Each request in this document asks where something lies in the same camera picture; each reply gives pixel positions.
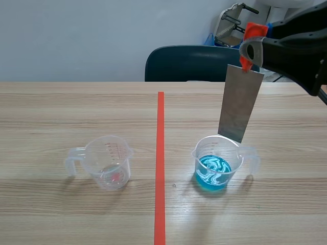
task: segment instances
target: blue water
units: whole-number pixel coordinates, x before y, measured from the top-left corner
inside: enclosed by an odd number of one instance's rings
[[[208,155],[200,158],[201,163],[214,171],[231,172],[229,164],[221,157]],[[196,169],[195,176],[202,187],[208,190],[221,190],[226,187],[230,175],[221,175],[208,171],[200,164]]]

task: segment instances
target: red tape line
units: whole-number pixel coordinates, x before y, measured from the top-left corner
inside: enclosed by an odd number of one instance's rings
[[[155,163],[154,245],[166,245],[165,215],[165,94],[158,92]]]

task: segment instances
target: table surface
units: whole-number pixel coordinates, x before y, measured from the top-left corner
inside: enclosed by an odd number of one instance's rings
[[[224,83],[0,83],[2,245],[153,244],[157,92],[166,97],[169,245],[326,244],[327,106],[292,83],[264,83],[243,144],[262,159],[220,194],[193,181],[191,151],[217,133]],[[134,149],[126,188],[107,192],[69,148],[103,135]]]

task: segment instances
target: metal plate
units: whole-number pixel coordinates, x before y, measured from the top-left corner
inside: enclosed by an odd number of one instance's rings
[[[264,75],[228,65],[218,134],[241,143]]]

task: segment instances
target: measuring cup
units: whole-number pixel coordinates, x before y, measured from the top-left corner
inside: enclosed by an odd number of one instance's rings
[[[133,150],[117,136],[103,136],[86,147],[72,148],[65,160],[69,176],[76,175],[75,161],[80,161],[102,189],[115,190],[124,186],[131,176],[129,158]]]
[[[245,161],[250,163],[251,174],[258,171],[261,162],[255,148],[241,147],[221,135],[201,139],[192,156],[195,158],[196,179],[208,190],[225,188]]]

